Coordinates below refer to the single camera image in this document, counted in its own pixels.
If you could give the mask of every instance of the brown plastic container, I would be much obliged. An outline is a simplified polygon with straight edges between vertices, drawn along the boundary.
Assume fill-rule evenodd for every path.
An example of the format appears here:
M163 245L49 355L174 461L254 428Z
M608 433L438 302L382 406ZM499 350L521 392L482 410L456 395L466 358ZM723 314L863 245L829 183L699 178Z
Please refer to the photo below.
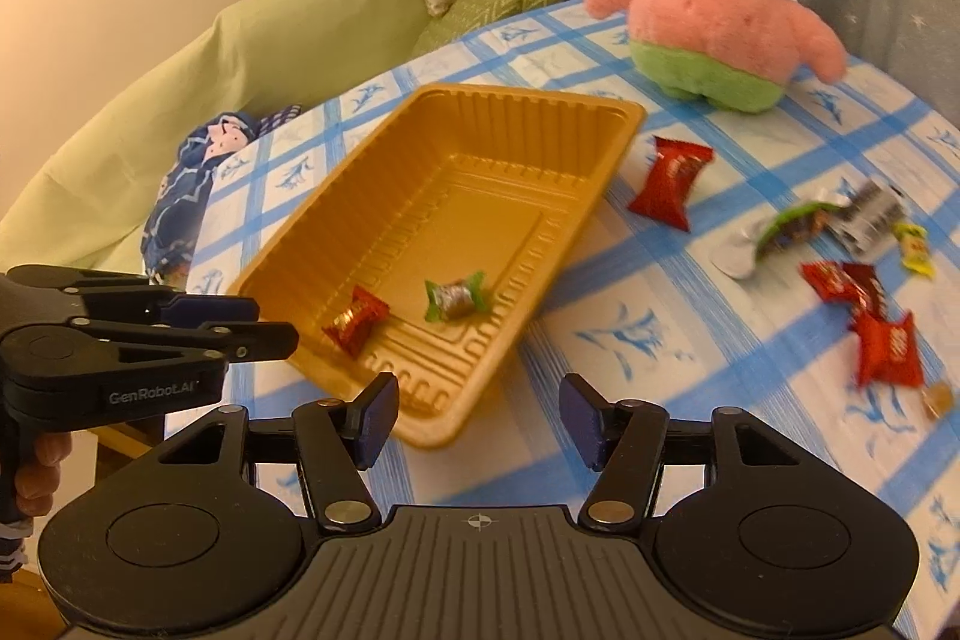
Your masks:
M645 111L584 95L416 91L301 204L232 287L301 334L294 366L352 399L400 379L394 433L450 441L536 311ZM486 273L486 314L427 323L424 282ZM354 285L390 305L360 357L322 332Z

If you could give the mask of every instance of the plush toy's leg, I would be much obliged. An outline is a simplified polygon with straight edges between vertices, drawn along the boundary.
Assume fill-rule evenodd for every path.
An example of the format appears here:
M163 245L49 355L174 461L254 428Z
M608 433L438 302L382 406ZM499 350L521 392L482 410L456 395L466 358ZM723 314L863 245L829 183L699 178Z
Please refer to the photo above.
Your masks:
M755 113L770 109L784 96L781 85L731 68L702 52L630 42L630 53L637 71L671 97L702 95L715 107Z

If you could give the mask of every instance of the tray rim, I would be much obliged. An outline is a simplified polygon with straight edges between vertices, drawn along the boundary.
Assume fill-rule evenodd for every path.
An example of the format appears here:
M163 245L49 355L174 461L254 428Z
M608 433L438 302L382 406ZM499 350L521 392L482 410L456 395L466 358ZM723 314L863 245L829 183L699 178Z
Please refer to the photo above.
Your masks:
M578 94L577 92L543 91L536 88L514 88L502 85L470 85L469 83L430 83L421 86L407 95L400 104L397 104L381 124L361 140L356 148L347 153L347 156L344 156L344 159L331 172L328 172L323 178L323 182L316 186L309 196L288 215L282 225L277 228L277 231L272 234L272 237L247 264L246 268L242 269L237 278L227 288L227 293L229 295L242 295L243 288L256 273L257 267L277 248L286 232L296 223L296 220L299 220L311 208L314 201L320 199L334 180L342 175L344 170L352 166L370 145L376 143L377 138L388 127L400 122L410 106L422 100L426 95L435 94L435 92L445 95L469 92L470 94L493 94L509 98L536 98L553 103L572 102L621 112L625 122L623 127L614 135L613 141L608 145L608 149L597 163L597 169L603 172L603 176L599 178L600 187L594 187L587 194L584 194L583 199L578 199L576 208L569 213L568 219L563 222L563 227L560 229L557 242L555 242L555 246L560 248L560 253L554 257L552 263L540 263L536 267L522 295L518 298L517 304L503 319L496 336L491 340L490 346L472 368L470 375L480 375L479 381L467 384L464 390L451 402L450 406L434 418L416 418L400 410L397 415L397 424L395 424L392 433L403 442L424 449L440 448L448 444L467 424L467 418L479 401L481 394L496 378L504 360L517 345L517 340L520 339L523 330L534 319L539 304L549 290L550 283L563 266L566 255L570 252L574 242L586 227L589 215L596 208L607 189L608 183L610 183L611 177L618 171L620 163L630 149L632 140L637 136L640 127L648 116L646 108L641 104L596 97L595 95ZM305 350L305 348L298 346L294 355L289 357L288 362L301 372L306 380L317 384L304 371L304 362L301 362L301 350ZM351 387L356 385L353 381L348 381L347 384ZM335 389L327 389L326 387L325 390L330 393L337 392Z

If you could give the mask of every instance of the plush toy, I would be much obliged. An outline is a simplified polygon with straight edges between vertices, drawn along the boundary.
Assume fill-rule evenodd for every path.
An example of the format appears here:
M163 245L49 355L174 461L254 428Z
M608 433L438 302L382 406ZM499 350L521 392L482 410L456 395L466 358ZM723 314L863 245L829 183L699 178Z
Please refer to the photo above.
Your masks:
M801 63L840 79L847 54L836 34L795 0L584 0L605 18L626 9L637 68L666 95L762 112L784 95Z

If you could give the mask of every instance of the checkered tablecloth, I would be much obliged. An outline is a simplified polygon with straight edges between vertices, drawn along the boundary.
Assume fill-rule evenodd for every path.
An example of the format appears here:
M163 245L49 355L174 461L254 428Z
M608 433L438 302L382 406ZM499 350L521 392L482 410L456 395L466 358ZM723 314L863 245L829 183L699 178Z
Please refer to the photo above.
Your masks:
M856 336L844 308L821 304L797 266L842 258L830 239L763 263L734 282L709 261L747 221L820 188L880 175L909 196L928 229L934 282L911 276L892 249L877 263L892 316L912 310L928 381L960 384L960 137L923 101L875 68L851 62L824 86L798 74L760 116L671 100L629 59L622 17L598 23L577 1L470 34L295 119L219 169L192 292L223 292L304 196L402 98L429 82L529 86L635 101L649 113L606 199L464 432L443 450L391 441L368 485L397 503L570 504L587 472L557 414L557 386L580 372L608 399L640 397L675 417L707 419L740 405L880 496L908 520L920 571L899 618L930 640L960 597L960 411L931 423L910 389L853 389ZM689 201L683 234L627 211L652 160L654 134L710 145L717 159ZM230 370L224 400L254 417L290 413L322 391L288 365ZM200 414L170 416L170 431ZM262 468L261 486L302 511L289 466ZM669 468L662 511L697 487L698 469Z

